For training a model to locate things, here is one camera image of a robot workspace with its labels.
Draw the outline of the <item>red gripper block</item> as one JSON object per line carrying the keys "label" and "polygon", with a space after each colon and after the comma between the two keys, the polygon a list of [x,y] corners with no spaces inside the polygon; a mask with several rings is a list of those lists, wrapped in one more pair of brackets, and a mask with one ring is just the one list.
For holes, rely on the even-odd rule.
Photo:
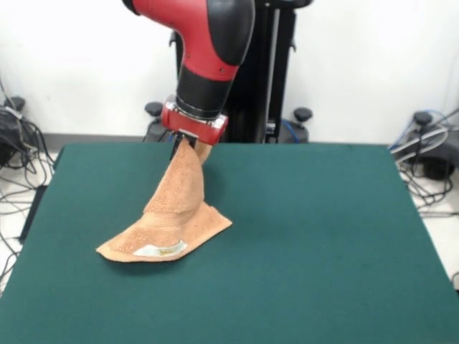
{"label": "red gripper block", "polygon": [[161,121],[166,129],[177,133],[174,136],[174,145],[170,156],[172,160],[182,141],[182,134],[185,135],[192,148],[195,148],[197,141],[207,145],[216,145],[227,128],[228,117],[219,114],[215,119],[194,118],[179,108],[175,95],[170,95],[164,102]]}

